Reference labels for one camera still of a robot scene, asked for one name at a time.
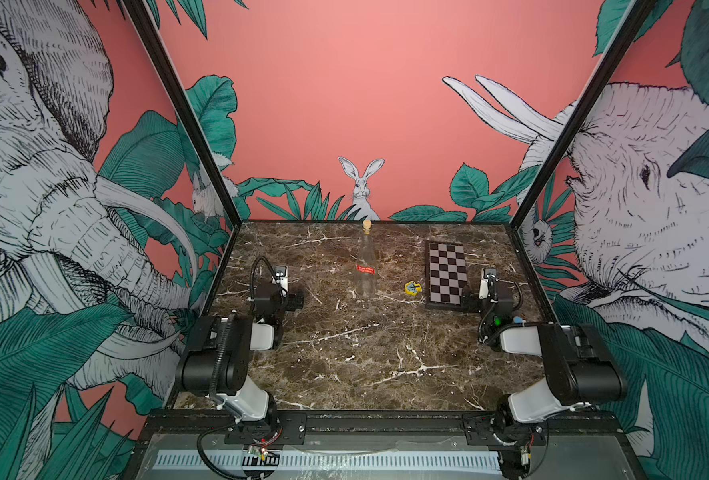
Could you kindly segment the clear glass bottle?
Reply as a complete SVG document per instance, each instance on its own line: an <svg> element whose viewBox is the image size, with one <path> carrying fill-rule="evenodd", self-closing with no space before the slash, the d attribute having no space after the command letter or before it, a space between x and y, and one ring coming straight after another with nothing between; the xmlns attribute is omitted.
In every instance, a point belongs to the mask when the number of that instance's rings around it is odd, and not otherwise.
<svg viewBox="0 0 709 480"><path fill-rule="evenodd" d="M357 291L362 298L371 298L377 292L377 258L372 235L364 232L356 263Z"/></svg>

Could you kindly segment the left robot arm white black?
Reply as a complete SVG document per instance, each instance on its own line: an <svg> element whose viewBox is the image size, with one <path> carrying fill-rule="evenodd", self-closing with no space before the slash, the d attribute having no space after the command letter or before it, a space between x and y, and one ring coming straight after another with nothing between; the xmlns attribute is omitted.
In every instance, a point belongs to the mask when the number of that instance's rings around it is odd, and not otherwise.
<svg viewBox="0 0 709 480"><path fill-rule="evenodd" d="M286 312L303 307L302 291L262 282L251 316L234 311L198 318L176 368L176 386L212 401L238 422L278 425L274 397L254 383L248 368L254 352L280 348Z"/></svg>

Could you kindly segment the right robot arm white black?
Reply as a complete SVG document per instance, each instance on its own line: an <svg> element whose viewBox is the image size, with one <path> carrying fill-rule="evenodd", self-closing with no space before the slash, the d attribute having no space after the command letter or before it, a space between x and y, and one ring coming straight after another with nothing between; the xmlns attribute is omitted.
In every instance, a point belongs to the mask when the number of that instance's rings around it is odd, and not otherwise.
<svg viewBox="0 0 709 480"><path fill-rule="evenodd" d="M513 294L494 275L482 279L479 297L479 342L538 357L544 369L542 379L500 402L498 428L538 424L567 410L626 398L628 382L596 327L516 320Z"/></svg>

